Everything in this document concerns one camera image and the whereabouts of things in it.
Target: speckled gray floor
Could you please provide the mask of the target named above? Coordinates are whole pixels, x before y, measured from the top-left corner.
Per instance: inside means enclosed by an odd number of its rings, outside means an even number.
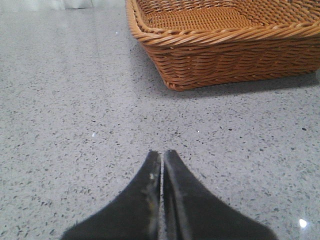
[[[316,74],[168,90],[119,6],[5,13],[0,33],[1,240],[59,239],[150,149],[280,240],[318,239]]]

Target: woven basket wall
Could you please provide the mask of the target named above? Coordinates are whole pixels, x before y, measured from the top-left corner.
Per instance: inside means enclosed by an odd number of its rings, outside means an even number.
[[[126,0],[132,35],[177,91],[320,67],[320,1]]]

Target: basket rim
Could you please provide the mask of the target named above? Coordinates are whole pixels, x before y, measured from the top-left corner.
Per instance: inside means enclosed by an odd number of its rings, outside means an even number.
[[[148,27],[136,0],[126,0],[126,13],[133,37],[150,47],[203,47],[221,43],[320,37],[320,20],[216,30],[168,30]]]

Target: terrazzo floor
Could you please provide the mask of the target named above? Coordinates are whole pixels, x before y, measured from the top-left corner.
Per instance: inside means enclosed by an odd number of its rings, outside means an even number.
[[[58,240],[168,149],[280,240],[319,239],[315,73],[175,92],[124,6],[1,13],[0,112],[0,240]]]

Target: orange wicker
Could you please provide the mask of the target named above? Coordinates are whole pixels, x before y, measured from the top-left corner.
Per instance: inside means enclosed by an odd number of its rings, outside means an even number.
[[[177,91],[320,67],[319,0],[126,0],[132,35]]]

